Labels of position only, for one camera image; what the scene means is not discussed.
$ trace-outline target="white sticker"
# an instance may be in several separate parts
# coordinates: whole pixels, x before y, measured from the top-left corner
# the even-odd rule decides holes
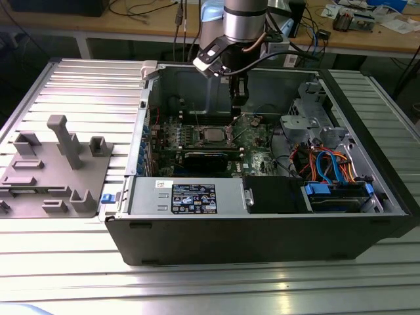
[[[290,51],[295,51],[293,47],[289,47]],[[286,55],[286,58],[284,60],[283,67],[285,68],[294,68],[297,61],[297,56],[294,54],[288,54]]]
[[[156,188],[172,188],[173,180],[157,180]]]

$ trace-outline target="circuit board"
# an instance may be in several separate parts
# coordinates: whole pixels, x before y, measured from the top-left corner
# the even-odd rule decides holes
[[[159,126],[154,146],[155,176],[189,177],[183,166],[188,152],[220,154],[227,166],[212,177],[278,175],[268,147],[272,126],[261,117],[242,115],[229,126],[187,125],[170,117]]]

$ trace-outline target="blue cable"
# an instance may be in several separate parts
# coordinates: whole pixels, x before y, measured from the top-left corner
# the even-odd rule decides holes
[[[325,154],[329,154],[331,156],[331,160],[333,161],[333,167],[334,167],[334,173],[335,173],[335,177],[337,178],[337,180],[341,183],[341,184],[346,184],[347,181],[344,179],[344,177],[342,176],[342,174],[340,173],[339,170],[339,164],[337,163],[337,160],[335,159],[334,154],[332,154],[331,152],[328,151],[323,151],[321,153],[318,154],[318,157],[316,158],[316,170],[318,172],[318,174],[325,179],[328,184],[332,185],[333,182],[331,181],[331,179],[329,179],[328,177],[326,177],[321,170],[321,159],[322,156]]]

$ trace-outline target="blue plastic latch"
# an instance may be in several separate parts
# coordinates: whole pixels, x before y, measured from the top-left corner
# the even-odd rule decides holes
[[[373,187],[372,187],[372,185],[371,185],[371,184],[366,184],[366,185],[365,185],[365,188],[366,188],[367,193],[368,193],[370,196],[372,196],[372,195],[373,195],[373,193],[375,192],[375,190],[373,189]]]
[[[115,203],[116,202],[116,195],[111,194],[103,194],[100,202],[104,205]]]
[[[304,190],[306,194],[309,195],[330,195],[331,191],[329,190],[329,187],[327,184],[321,184],[317,182],[310,182],[304,187]]]
[[[137,175],[143,174],[143,164],[137,163],[136,172],[137,172]]]

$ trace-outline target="electronics on bench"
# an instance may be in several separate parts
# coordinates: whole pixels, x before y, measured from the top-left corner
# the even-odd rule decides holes
[[[102,16],[109,0],[8,0],[13,11]]]

